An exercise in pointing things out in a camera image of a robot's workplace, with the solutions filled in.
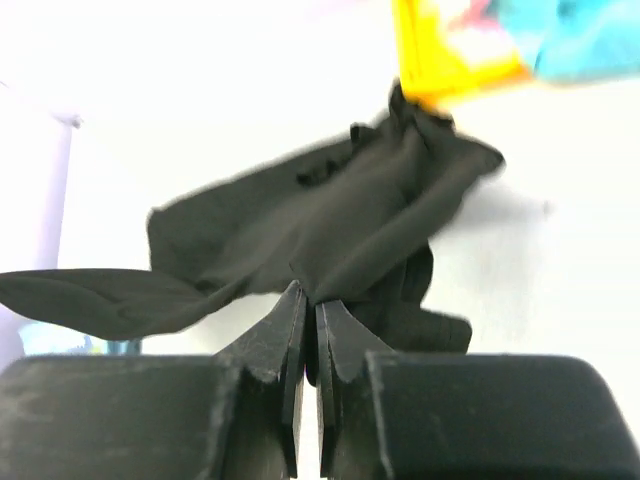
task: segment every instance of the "black garment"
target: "black garment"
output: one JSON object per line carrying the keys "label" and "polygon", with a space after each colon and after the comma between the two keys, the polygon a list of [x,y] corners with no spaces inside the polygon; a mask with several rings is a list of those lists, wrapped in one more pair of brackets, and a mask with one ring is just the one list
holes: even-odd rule
{"label": "black garment", "polygon": [[[154,211],[151,272],[7,273],[0,302],[128,340],[180,331],[237,298],[298,280],[313,304],[343,300],[392,347],[466,350],[466,323],[449,332],[453,319],[419,307],[433,271],[428,239],[502,163],[495,149],[457,135],[450,118],[407,102],[396,86],[375,127],[354,125],[343,140]],[[442,346],[450,341],[466,344]]]}

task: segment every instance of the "light blue fabric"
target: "light blue fabric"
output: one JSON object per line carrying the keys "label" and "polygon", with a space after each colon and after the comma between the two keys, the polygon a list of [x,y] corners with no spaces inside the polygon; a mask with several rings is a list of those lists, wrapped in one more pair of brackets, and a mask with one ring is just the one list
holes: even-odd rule
{"label": "light blue fabric", "polygon": [[489,13],[539,78],[640,71],[640,0],[493,0]]}

